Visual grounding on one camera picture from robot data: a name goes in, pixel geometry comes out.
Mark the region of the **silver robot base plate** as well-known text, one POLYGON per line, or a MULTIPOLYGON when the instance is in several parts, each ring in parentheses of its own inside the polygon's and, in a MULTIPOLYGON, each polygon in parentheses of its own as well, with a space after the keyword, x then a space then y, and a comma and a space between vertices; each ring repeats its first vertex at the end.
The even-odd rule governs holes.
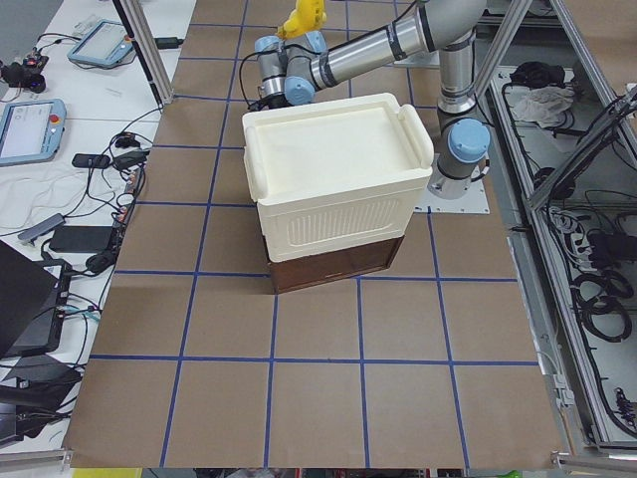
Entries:
POLYGON ((482 180, 471 183, 456 199, 445 199, 426 187, 414 206, 414 213, 490 214, 491 208, 482 180))

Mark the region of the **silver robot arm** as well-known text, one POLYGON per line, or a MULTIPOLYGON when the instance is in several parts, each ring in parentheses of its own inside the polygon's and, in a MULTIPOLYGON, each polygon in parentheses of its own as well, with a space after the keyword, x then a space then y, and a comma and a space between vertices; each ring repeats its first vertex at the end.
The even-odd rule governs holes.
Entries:
POLYGON ((484 6, 425 1, 412 15, 333 48, 318 30, 256 41, 264 95, 243 117, 253 199, 270 204, 376 186, 424 188, 434 149, 412 106, 387 93, 319 104, 314 98, 416 53, 464 53, 484 6))

